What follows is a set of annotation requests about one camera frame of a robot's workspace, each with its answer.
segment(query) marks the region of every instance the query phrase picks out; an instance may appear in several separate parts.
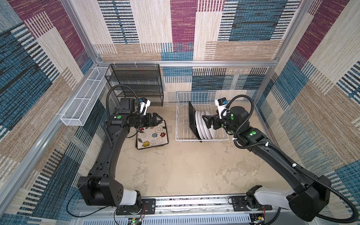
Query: white wire dish rack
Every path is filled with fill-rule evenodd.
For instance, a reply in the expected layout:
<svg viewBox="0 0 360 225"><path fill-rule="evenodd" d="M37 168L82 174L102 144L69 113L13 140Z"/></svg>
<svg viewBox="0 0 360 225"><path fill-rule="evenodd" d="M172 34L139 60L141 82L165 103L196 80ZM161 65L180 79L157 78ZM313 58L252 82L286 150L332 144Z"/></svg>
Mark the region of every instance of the white wire dish rack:
<svg viewBox="0 0 360 225"><path fill-rule="evenodd" d="M177 141L225 141L229 139L224 129L215 130L214 139L199 140L189 127L189 102L196 111L216 114L216 91L177 92L176 93L176 131Z"/></svg>
<svg viewBox="0 0 360 225"><path fill-rule="evenodd" d="M107 67L94 68L69 107L65 110L65 113L61 116L61 121L66 126L83 126L85 124L106 84L105 74L110 75Z"/></svg>

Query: black plate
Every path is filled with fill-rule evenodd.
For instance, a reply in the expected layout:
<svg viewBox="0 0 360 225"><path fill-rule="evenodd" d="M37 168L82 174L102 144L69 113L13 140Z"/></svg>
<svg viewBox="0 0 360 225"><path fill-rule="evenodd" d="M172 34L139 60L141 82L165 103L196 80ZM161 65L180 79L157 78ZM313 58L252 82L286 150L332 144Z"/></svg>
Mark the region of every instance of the black plate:
<svg viewBox="0 0 360 225"><path fill-rule="evenodd" d="M196 127L196 123L195 123L195 112L196 112L196 110L194 109L193 105L189 101L189 127L190 127L191 131L195 134L195 136L199 140L201 140L198 129Z"/></svg>

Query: mesh shelf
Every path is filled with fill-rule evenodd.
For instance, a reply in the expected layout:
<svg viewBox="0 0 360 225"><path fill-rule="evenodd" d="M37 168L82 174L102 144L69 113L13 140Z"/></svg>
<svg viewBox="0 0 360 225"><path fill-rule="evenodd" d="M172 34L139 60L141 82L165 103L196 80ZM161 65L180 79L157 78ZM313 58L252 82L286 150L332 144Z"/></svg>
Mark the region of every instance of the mesh shelf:
<svg viewBox="0 0 360 225"><path fill-rule="evenodd" d="M61 117L61 121L66 126L83 126L85 124L106 84L105 74L110 74L107 67L96 67L92 71Z"/></svg>
<svg viewBox="0 0 360 225"><path fill-rule="evenodd" d="M111 87L117 84L130 87L138 98L149 99L151 106L163 105L164 92L157 64L111 64L105 78ZM135 98L125 87L115 88L114 93L118 98Z"/></svg>
<svg viewBox="0 0 360 225"><path fill-rule="evenodd" d="M176 93L176 131L177 141L225 141L229 139L224 129L217 129L215 139L198 140L189 127L189 101L196 111L216 114L216 91L177 92Z"/></svg>

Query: black metal mesh shelf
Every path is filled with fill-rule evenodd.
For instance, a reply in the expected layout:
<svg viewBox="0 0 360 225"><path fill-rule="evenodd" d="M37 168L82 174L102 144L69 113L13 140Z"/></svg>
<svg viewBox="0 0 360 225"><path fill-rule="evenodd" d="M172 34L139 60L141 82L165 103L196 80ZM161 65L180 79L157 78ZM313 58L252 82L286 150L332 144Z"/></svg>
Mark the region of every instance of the black metal mesh shelf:
<svg viewBox="0 0 360 225"><path fill-rule="evenodd" d="M162 106L164 92L158 64L111 64L110 75L105 76L111 87L122 84L130 87L138 96L151 101L151 105ZM135 98L132 91L117 87L114 93L118 98Z"/></svg>

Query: woven fabric wall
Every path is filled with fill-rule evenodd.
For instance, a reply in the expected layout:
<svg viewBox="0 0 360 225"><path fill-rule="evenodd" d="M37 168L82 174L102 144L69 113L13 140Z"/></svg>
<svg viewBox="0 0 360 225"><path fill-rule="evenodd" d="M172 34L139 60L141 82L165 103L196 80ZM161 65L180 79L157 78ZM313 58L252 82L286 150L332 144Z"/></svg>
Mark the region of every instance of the woven fabric wall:
<svg viewBox="0 0 360 225"><path fill-rule="evenodd" d="M239 94L253 97L268 67L163 67L164 102L176 102L178 91L214 91L231 99Z"/></svg>
<svg viewBox="0 0 360 225"><path fill-rule="evenodd" d="M300 0L71 0L104 61L272 60ZM253 96L263 68L165 67L164 102L176 91Z"/></svg>
<svg viewBox="0 0 360 225"><path fill-rule="evenodd" d="M257 104L278 146L358 209L359 49L360 1L316 0ZM350 212L332 195L322 214Z"/></svg>
<svg viewBox="0 0 360 225"><path fill-rule="evenodd" d="M92 65L60 0L0 0L0 187ZM103 142L104 99L84 127L63 126L0 224L61 224L76 177ZM74 209L77 198L71 202Z"/></svg>

